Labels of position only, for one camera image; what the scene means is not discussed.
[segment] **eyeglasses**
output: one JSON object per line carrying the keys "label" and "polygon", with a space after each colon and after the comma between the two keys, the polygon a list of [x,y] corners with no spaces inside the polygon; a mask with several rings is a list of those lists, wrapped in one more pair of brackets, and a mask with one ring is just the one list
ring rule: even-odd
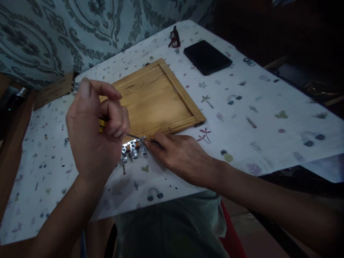
{"label": "eyeglasses", "polygon": [[173,48],[180,47],[180,40],[179,40],[179,34],[177,31],[177,26],[173,27],[173,31],[171,32],[171,42],[168,45],[170,47],[172,45]]}

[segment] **white tablecloth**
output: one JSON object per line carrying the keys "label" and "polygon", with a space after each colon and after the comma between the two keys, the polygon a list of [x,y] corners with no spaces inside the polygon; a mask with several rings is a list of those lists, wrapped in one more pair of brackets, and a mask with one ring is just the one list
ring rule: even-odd
{"label": "white tablecloth", "polygon": [[[344,122],[228,42],[194,22],[176,24],[181,47],[168,48],[173,26],[134,45],[76,78],[113,83],[163,58],[207,118],[182,132],[214,158],[260,176],[344,153]],[[183,54],[202,39],[233,65],[203,76]],[[33,237],[77,176],[65,115],[73,101],[64,96],[32,113],[23,156],[0,228],[2,244]],[[113,171],[92,216],[97,220],[203,191],[189,185],[150,154]]]}

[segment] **wooden box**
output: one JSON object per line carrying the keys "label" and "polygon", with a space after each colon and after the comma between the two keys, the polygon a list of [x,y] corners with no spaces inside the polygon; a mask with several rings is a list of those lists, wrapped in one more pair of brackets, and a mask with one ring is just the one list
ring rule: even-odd
{"label": "wooden box", "polygon": [[[177,133],[206,120],[186,90],[163,59],[112,84],[123,96],[131,124],[130,134],[146,136],[154,133]],[[130,141],[126,137],[123,143]]]}

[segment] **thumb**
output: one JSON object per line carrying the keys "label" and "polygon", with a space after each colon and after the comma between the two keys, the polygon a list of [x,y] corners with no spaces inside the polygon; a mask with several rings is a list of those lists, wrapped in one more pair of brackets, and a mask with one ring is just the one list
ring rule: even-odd
{"label": "thumb", "polygon": [[76,103],[74,128],[85,137],[95,135],[99,130],[100,100],[97,92],[87,78],[83,78]]}

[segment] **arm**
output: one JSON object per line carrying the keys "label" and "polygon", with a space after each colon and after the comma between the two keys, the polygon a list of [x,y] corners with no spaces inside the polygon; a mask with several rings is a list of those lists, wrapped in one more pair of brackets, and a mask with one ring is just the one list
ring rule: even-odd
{"label": "arm", "polygon": [[[99,95],[109,99],[100,103]],[[83,79],[66,115],[68,138],[79,175],[40,229],[30,257],[65,257],[80,237],[121,155],[130,131],[128,110],[110,84]],[[98,117],[108,118],[99,133]]]}
{"label": "arm", "polygon": [[156,133],[154,139],[164,149],[150,142],[147,148],[185,181],[266,216],[320,254],[343,251],[343,220],[330,208],[210,157],[192,137]]}

